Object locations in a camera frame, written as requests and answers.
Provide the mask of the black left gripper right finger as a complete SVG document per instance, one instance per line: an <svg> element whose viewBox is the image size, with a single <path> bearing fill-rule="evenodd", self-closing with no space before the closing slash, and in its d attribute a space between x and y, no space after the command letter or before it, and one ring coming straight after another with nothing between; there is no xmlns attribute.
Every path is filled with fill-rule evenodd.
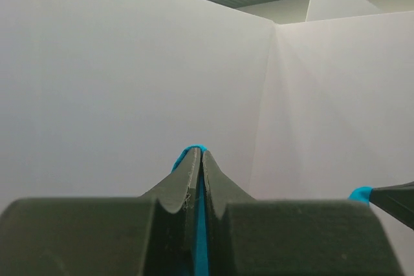
<svg viewBox="0 0 414 276"><path fill-rule="evenodd" d="M257 200L202 156L211 275L402 275L376 215L351 200Z"/></svg>

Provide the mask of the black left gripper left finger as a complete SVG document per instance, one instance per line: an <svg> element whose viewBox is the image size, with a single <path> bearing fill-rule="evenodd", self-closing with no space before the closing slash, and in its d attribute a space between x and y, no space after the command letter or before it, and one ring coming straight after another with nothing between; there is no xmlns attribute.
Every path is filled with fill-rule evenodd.
<svg viewBox="0 0 414 276"><path fill-rule="evenodd" d="M20 198L1 214L2 275L193 275L201 149L141 196Z"/></svg>

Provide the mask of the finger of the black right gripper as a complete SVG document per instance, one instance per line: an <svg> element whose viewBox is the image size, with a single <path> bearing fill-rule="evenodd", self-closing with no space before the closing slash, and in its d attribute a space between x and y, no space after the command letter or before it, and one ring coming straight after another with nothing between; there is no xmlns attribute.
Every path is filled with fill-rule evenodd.
<svg viewBox="0 0 414 276"><path fill-rule="evenodd" d="M413 227L413 182L373 188L369 202L409 228Z"/></svg>

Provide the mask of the teal blue t-shirt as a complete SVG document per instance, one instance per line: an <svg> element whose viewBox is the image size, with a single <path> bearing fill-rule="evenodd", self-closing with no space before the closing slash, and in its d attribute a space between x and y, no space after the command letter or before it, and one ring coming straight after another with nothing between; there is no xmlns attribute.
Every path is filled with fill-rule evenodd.
<svg viewBox="0 0 414 276"><path fill-rule="evenodd" d="M197 181L198 212L196 214L197 226L195 233L195 249L193 252L194 275L211 275L210 254L208 252L208 221L206 219L206 199L204 175L201 173ZM369 206L369 199L373 188L370 186L358 187L348 196L348 200L361 202Z"/></svg>

